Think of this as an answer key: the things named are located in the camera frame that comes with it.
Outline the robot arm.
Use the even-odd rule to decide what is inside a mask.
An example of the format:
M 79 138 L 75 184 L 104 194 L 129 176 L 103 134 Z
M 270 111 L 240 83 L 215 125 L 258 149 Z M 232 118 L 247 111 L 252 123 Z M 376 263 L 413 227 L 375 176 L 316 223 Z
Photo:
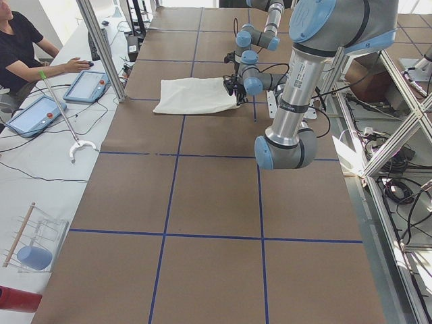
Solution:
M 398 1 L 300 1 L 291 15 L 293 42 L 289 69 L 284 74 L 261 72 L 253 45 L 274 51 L 285 10 L 283 1 L 248 1 L 248 6 L 268 14 L 264 31 L 245 24 L 236 35 L 236 50 L 224 61 L 236 71 L 223 85 L 238 104 L 246 95 L 276 92 L 277 111 L 264 135 L 256 138 L 254 153 L 262 169 L 298 169 L 309 165 L 317 153 L 317 137 L 303 120 L 325 63 L 343 48 L 347 55 L 374 53 L 394 43 Z
M 252 46 L 260 49 L 275 51 L 280 39 L 277 36 L 281 18 L 287 7 L 286 1 L 282 0 L 247 0 L 246 5 L 252 9 L 258 9 L 267 13 L 267 20 L 263 30 L 256 29 L 252 24 L 244 24 L 238 27 L 238 19 L 234 18 L 233 31 L 236 41 L 236 48 L 227 53 L 224 57 L 224 63 L 232 62 L 235 73 L 238 72 L 240 59 L 245 51 L 251 50 Z

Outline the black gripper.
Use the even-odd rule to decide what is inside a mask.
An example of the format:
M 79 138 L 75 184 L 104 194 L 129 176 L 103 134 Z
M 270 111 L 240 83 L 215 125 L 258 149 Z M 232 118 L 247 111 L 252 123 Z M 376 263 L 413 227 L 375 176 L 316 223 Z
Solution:
M 240 56 L 238 56 L 235 51 L 228 53 L 224 57 L 223 62 L 224 63 L 233 63 L 234 64 L 234 71 L 235 71 L 235 73 L 238 73 L 238 70 L 240 67 Z
M 237 76 L 223 76 L 223 86 L 229 96 L 236 96 L 236 104 L 243 105 L 247 103 L 247 96 L 245 96 L 245 89 L 242 83 L 238 80 Z

